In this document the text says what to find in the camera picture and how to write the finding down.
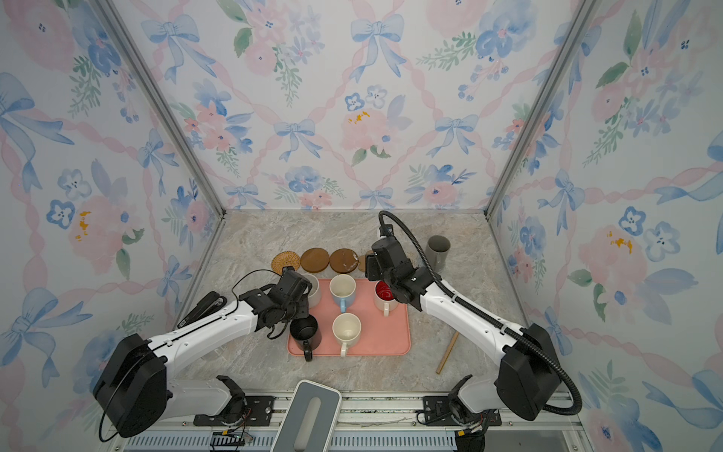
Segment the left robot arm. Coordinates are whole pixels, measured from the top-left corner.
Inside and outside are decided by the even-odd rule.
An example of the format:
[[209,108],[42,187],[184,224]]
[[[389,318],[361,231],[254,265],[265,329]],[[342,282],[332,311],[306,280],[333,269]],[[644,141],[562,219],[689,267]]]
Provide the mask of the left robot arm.
[[277,325],[308,318],[311,280],[285,267],[276,282],[236,296],[235,301],[184,327],[143,339],[134,333],[120,341],[92,395],[102,409],[100,422],[130,438],[158,421],[199,415],[237,426],[249,415],[246,394],[228,376],[179,380],[189,365],[233,340],[263,329],[277,338]]

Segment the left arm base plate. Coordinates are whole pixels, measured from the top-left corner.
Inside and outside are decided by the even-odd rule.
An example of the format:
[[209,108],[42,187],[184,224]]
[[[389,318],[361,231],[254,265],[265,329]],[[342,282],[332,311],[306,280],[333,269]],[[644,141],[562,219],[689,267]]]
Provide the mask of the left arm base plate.
[[275,397],[269,395],[235,395],[219,414],[197,414],[195,427],[269,427]]

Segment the plain wooden round coaster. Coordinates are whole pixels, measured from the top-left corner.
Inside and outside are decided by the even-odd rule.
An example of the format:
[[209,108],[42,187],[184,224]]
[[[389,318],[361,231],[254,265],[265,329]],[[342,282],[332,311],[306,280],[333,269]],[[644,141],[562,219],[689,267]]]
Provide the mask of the plain wooden round coaster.
[[300,257],[301,267],[309,273],[320,273],[329,267],[329,253],[323,248],[310,248]]

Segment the dark brown round coaster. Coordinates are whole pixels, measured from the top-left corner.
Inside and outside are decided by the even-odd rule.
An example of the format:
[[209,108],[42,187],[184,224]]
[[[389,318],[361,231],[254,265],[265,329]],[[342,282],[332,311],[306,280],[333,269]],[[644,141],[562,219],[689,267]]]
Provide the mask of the dark brown round coaster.
[[354,250],[342,248],[335,250],[329,256],[329,266],[339,274],[352,273],[360,263],[359,256]]

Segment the grey mug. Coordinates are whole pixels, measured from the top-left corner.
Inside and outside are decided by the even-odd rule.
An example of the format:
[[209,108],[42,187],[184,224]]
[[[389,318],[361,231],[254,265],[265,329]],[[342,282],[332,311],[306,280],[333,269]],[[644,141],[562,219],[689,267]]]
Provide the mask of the grey mug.
[[433,235],[429,237],[426,246],[426,256],[429,269],[440,273],[444,270],[446,258],[451,250],[451,242],[443,235]]

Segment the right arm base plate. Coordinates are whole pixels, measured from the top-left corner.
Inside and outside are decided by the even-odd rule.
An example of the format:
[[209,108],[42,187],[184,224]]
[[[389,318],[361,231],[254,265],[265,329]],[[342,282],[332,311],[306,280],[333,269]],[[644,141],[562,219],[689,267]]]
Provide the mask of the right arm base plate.
[[497,410],[473,414],[461,402],[448,395],[426,395],[423,408],[417,413],[416,422],[428,427],[455,427],[474,429],[483,425],[501,427],[502,419]]

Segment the rattan woven coaster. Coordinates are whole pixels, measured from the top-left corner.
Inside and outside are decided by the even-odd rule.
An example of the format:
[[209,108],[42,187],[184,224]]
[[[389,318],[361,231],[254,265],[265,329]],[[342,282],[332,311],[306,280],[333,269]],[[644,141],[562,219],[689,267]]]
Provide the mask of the rattan woven coaster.
[[293,270],[300,268],[300,256],[296,252],[286,250],[277,254],[271,261],[271,269],[279,275],[282,275],[287,267]]

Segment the white speckled mug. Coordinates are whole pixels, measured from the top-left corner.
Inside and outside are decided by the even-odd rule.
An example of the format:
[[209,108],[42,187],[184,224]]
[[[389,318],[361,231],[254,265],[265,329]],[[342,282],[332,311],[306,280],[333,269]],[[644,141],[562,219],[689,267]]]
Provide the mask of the white speckled mug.
[[322,298],[320,282],[319,282],[318,278],[316,278],[316,276],[314,276],[312,274],[303,273],[302,276],[312,284],[312,288],[308,294],[308,305],[309,305],[309,308],[312,309],[320,303],[321,298]]

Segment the pink mug red inside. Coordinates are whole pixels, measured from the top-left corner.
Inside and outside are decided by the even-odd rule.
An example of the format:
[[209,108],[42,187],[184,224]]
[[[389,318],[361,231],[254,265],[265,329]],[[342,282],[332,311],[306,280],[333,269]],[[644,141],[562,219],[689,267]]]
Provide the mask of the pink mug red inside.
[[391,312],[397,309],[399,305],[390,286],[384,281],[377,282],[374,288],[374,296],[374,303],[378,310],[382,312],[385,318],[389,318]]

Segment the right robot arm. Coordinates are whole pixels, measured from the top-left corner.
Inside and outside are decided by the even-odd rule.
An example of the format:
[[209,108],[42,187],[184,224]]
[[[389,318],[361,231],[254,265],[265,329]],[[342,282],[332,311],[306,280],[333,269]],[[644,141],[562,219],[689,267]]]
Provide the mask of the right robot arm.
[[451,326],[494,361],[495,375],[464,377],[448,394],[459,423],[499,409],[528,421],[541,412],[571,416],[580,411],[579,391],[539,325],[523,327],[478,306],[438,273],[414,267],[404,252],[373,250],[365,256],[365,277],[387,284],[397,301]]

